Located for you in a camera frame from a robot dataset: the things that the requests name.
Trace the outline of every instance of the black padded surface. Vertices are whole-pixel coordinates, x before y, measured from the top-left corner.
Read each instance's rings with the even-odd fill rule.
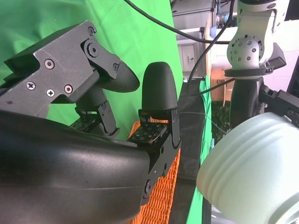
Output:
[[[193,80],[189,92],[199,93],[200,80]],[[178,100],[179,112],[205,113],[203,99],[187,93],[187,83],[183,83]],[[178,178],[169,219],[170,224],[185,224],[188,218],[196,177],[199,169],[201,142],[205,124],[203,114],[180,114],[180,136],[182,140]]]

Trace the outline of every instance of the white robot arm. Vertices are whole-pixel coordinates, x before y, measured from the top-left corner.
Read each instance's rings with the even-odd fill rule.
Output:
[[[285,20],[289,2],[238,0],[238,30],[227,51],[232,70],[259,69],[269,60],[273,34]]]

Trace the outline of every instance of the white ceramic bowl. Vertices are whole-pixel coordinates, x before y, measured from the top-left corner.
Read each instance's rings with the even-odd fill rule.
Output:
[[[299,217],[299,129],[273,113],[226,135],[200,167],[197,187],[239,224],[289,224]]]

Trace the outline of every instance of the black mount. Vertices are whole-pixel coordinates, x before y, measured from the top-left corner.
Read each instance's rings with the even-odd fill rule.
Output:
[[[292,123],[299,127],[299,99],[283,90],[279,92],[270,90],[262,85],[260,101],[268,105],[267,110],[279,116],[287,116]]]
[[[265,104],[267,112],[287,116],[299,127],[299,98],[283,90],[277,92],[269,89],[263,84],[263,78],[235,81],[230,107],[231,126],[234,128],[264,113]]]
[[[165,111],[139,110],[141,125],[129,138],[150,157],[149,174],[144,189],[142,204],[146,204],[159,177],[166,176],[181,147],[179,138],[178,109]],[[167,123],[151,122],[151,118]]]

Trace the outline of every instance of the orange mesh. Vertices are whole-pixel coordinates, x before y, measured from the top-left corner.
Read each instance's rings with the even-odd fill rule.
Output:
[[[151,122],[167,123],[165,120],[151,119]],[[140,122],[135,122],[130,136],[138,129]],[[139,214],[127,224],[168,224],[174,188],[176,185],[180,150],[166,177],[157,181],[149,202],[142,206]]]

